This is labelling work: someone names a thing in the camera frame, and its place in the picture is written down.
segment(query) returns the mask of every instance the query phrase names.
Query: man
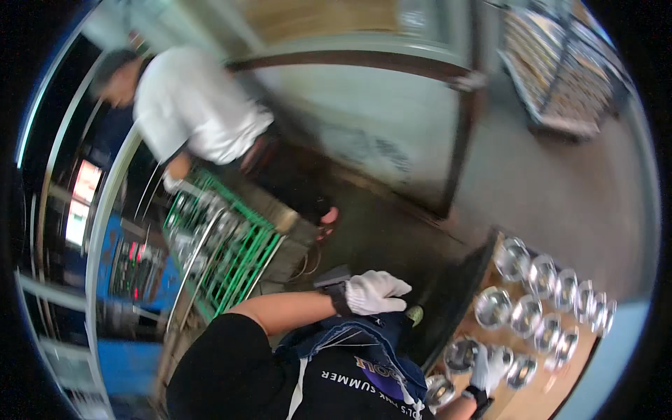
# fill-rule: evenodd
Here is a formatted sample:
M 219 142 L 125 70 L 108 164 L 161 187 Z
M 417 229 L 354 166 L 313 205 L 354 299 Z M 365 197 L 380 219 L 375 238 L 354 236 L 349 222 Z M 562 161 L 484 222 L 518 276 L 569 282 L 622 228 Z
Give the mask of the man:
M 338 210 L 296 173 L 296 165 L 271 155 L 278 143 L 272 114 L 205 52 L 183 46 L 143 59 L 116 50 L 101 61 L 90 89 L 115 108 L 133 105 L 146 145 L 159 164 L 167 164 L 168 190 L 189 173 L 192 156 L 253 171 L 262 188 L 320 224 L 321 236 L 331 233 Z
M 436 417 L 422 371 L 395 354 L 422 312 L 393 296 L 410 285 L 367 271 L 327 291 L 258 296 L 214 319 L 166 391 L 172 420 L 467 420 L 488 406 L 506 366 L 481 345 L 470 386 Z M 275 353 L 268 337 L 291 331 Z

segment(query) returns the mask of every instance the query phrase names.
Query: stainless steel bowl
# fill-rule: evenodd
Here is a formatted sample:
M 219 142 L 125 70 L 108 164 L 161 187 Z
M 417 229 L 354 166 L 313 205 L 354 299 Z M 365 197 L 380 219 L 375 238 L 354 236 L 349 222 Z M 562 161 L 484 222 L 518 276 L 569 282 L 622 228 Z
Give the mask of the stainless steel bowl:
M 492 360 L 498 350 L 503 350 L 502 361 L 507 366 L 506 373 L 508 373 L 509 369 L 513 366 L 513 351 L 503 345 L 487 345 L 486 347 L 488 349 L 488 360 Z
M 526 339 L 534 334 L 541 322 L 542 303 L 531 294 L 526 294 L 513 307 L 509 325 L 517 336 Z
M 616 313 L 616 301 L 612 300 L 607 303 L 607 314 L 604 317 L 604 324 L 597 334 L 600 337 L 606 337 L 609 334 L 609 331 L 612 330 L 612 325 L 614 323 L 614 314 Z
M 519 390 L 529 384 L 537 372 L 537 359 L 530 355 L 518 356 L 506 377 L 506 384 L 513 390 Z
M 455 384 L 446 375 L 425 378 L 427 396 L 425 402 L 432 412 L 448 404 L 455 396 Z
M 478 354 L 478 342 L 471 338 L 453 341 L 444 354 L 446 368 L 456 375 L 471 372 Z
M 553 258 L 548 255 L 539 255 L 532 260 L 527 278 L 523 286 L 533 296 L 539 299 L 548 299 L 555 295 L 558 284 L 558 274 L 553 264 Z
M 590 324 L 590 331 L 597 332 L 604 328 L 604 323 L 607 320 L 607 294 L 602 292 L 595 296 L 595 312 L 588 321 Z
M 558 274 L 555 296 L 552 300 L 555 309 L 560 312 L 574 310 L 578 290 L 579 281 L 577 280 L 576 272 L 571 268 L 562 270 Z
M 582 324 L 588 323 L 595 312 L 595 292 L 593 282 L 586 280 L 579 284 L 577 301 L 574 305 L 574 317 Z
M 166 222 L 166 228 L 172 229 L 175 227 L 176 224 L 177 224 L 177 215 L 173 213 L 170 216 L 168 216 L 168 221 Z
M 476 299 L 476 321 L 485 329 L 498 329 L 508 322 L 512 306 L 506 290 L 491 286 L 483 290 Z
M 574 327 L 570 331 L 565 331 L 558 341 L 558 347 L 555 352 L 555 358 L 558 360 L 560 366 L 564 366 L 565 363 L 574 355 L 574 352 L 577 350 L 577 345 L 579 344 L 579 328 Z
M 530 269 L 530 254 L 518 238 L 505 240 L 495 253 L 495 267 L 505 282 L 522 281 Z
M 534 336 L 532 337 L 534 348 L 542 353 L 549 353 L 556 349 L 561 335 L 560 315 L 546 315 L 539 324 L 539 327 L 534 331 Z

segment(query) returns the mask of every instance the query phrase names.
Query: gloved hand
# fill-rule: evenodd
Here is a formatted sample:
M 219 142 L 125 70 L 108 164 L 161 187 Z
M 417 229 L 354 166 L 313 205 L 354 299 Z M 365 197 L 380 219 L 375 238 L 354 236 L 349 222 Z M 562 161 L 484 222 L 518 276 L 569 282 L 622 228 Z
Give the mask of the gloved hand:
M 500 347 L 495 354 L 488 359 L 488 349 L 480 344 L 476 363 L 471 373 L 470 385 L 477 387 L 490 396 L 490 392 L 497 388 L 499 381 L 507 371 L 507 365 L 504 363 L 504 350 Z
M 181 179 L 171 178 L 171 176 L 168 174 L 168 171 L 163 173 L 163 189 L 166 190 L 168 194 L 177 194 L 179 191 L 178 186 L 181 182 Z
M 385 271 L 369 270 L 345 283 L 345 300 L 350 310 L 359 315 L 397 312 L 406 309 L 406 302 L 390 296 L 402 296 L 412 289 Z

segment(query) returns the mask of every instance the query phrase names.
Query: wall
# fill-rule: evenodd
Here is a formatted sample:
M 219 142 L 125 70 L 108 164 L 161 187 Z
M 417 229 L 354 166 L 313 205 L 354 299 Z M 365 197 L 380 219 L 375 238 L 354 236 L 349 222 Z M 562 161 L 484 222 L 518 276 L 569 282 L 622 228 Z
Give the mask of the wall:
M 245 76 L 250 92 L 269 95 L 315 137 L 310 146 L 430 207 L 440 202 L 458 113 L 458 94 L 444 83 L 346 65 L 287 65 Z

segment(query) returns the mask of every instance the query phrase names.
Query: window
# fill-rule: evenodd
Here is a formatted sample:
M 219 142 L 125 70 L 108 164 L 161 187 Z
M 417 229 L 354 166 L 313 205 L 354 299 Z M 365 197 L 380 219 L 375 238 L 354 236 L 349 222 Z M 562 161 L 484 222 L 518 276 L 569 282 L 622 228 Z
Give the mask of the window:
M 84 231 L 89 217 L 89 209 L 95 190 L 100 182 L 102 171 L 87 161 L 82 161 L 75 182 L 73 200 L 70 203 L 68 222 L 65 227 L 65 239 L 81 246 L 84 242 Z

